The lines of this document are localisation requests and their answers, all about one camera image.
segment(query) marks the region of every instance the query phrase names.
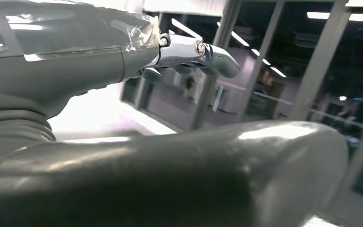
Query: screw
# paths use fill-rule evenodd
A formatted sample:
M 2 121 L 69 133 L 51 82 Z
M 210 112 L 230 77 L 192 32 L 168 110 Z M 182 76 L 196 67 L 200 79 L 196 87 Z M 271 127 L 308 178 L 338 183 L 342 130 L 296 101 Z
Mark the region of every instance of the screw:
M 195 43 L 195 50 L 197 51 L 197 54 L 202 56 L 205 53 L 205 45 L 202 41 L 198 40 Z
M 167 46 L 168 45 L 168 40 L 165 37 L 161 37 L 159 39 L 159 45 L 160 46 Z

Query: glass wall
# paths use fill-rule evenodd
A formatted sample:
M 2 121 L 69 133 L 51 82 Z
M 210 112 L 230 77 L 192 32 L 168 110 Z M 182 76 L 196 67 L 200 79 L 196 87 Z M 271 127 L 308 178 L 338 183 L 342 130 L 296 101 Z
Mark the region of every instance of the glass wall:
M 363 10 L 351 14 L 307 120 L 339 130 L 353 155 L 363 136 Z
M 160 28 L 163 33 L 202 37 L 212 43 L 220 17 L 163 13 Z M 202 90 L 203 73 L 199 69 L 158 69 L 161 81 L 151 83 L 144 109 L 182 130 L 188 130 Z
M 311 13 L 329 13 L 332 6 L 328 2 L 285 3 L 244 112 L 244 122 L 289 115 L 326 23 L 325 19 L 312 19 Z
M 225 125 L 237 122 L 246 84 L 259 54 L 270 18 L 276 3 L 242 3 L 227 51 L 240 65 L 240 73 L 235 78 L 219 76 L 205 115 L 203 127 Z

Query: gray arm cover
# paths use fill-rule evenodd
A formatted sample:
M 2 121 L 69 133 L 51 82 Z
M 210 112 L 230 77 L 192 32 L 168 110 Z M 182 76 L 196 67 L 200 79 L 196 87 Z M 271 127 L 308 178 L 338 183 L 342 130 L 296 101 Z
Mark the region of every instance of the gray arm cover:
M 5 125 L 0 226 L 298 227 L 328 202 L 347 164 L 342 136 L 311 122 L 99 144 Z

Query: robotic hand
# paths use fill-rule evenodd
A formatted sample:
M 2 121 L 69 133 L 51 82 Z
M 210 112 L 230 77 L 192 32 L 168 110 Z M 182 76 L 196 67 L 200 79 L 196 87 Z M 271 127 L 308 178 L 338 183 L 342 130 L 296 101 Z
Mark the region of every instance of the robotic hand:
M 162 34 L 159 41 L 160 53 L 139 75 L 155 79 L 160 73 L 154 68 L 172 67 L 180 74 L 188 74 L 191 68 L 200 68 L 207 75 L 222 75 L 232 78 L 239 72 L 239 65 L 222 48 L 203 43 L 196 38 Z

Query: person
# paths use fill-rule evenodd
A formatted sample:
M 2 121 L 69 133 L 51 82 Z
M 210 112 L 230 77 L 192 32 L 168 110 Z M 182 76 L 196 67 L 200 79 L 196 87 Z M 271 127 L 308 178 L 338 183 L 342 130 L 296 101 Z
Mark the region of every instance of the person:
M 186 79 L 186 84 L 185 84 L 185 88 L 184 88 L 184 92 L 183 92 L 183 96 L 184 98 L 188 98 L 189 97 L 189 92 L 191 90 L 191 88 L 194 86 L 194 78 L 192 76 L 188 76 Z

